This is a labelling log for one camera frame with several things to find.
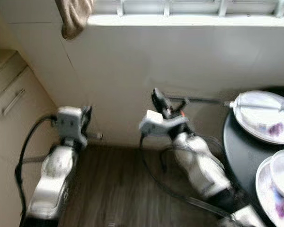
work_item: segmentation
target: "cabinet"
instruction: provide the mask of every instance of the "cabinet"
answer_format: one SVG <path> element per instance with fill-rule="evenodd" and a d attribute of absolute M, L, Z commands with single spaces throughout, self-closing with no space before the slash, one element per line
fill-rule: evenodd
<path fill-rule="evenodd" d="M 5 108 L 16 93 L 25 92 L 3 116 Z M 53 113 L 56 106 L 26 66 L 0 95 L 0 227 L 18 227 L 21 202 L 14 177 L 22 144 L 34 122 L 41 116 Z M 57 141 L 55 129 L 49 122 L 43 123 L 35 132 L 26 150 L 26 157 L 47 154 L 53 142 Z M 23 167 L 23 187 L 29 202 L 40 178 L 41 163 L 28 163 Z"/>

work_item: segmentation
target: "wooden floor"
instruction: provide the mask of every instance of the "wooden floor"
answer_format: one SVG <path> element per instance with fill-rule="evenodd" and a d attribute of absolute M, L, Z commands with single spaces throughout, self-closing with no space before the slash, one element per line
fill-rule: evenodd
<path fill-rule="evenodd" d="M 172 154 L 168 170 L 159 153 L 146 151 L 153 173 L 175 191 L 195 196 Z M 136 149 L 91 146 L 81 156 L 60 227 L 213 227 L 207 211 L 170 197 L 146 172 Z"/>

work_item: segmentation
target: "brown cloth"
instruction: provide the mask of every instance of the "brown cloth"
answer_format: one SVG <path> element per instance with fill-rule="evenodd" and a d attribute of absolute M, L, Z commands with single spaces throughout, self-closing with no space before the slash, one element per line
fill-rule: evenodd
<path fill-rule="evenodd" d="M 92 12 L 92 0 L 55 0 L 63 20 L 62 36 L 73 39 L 86 26 Z"/>

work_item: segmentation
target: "white plate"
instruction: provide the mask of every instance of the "white plate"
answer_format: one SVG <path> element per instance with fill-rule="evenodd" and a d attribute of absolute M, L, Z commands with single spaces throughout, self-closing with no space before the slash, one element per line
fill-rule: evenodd
<path fill-rule="evenodd" d="M 233 103 L 238 123 L 251 135 L 273 144 L 284 144 L 284 112 L 240 105 L 284 107 L 284 97 L 266 91 L 241 93 Z"/>
<path fill-rule="evenodd" d="M 259 202 L 277 227 L 284 227 L 284 198 L 277 192 L 270 174 L 271 157 L 265 159 L 257 169 L 256 192 Z"/>

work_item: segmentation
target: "window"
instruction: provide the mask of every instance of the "window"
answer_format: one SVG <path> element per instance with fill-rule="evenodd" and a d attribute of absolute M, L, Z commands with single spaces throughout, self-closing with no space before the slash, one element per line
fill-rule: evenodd
<path fill-rule="evenodd" d="M 94 14 L 284 15 L 284 0 L 94 0 Z"/>

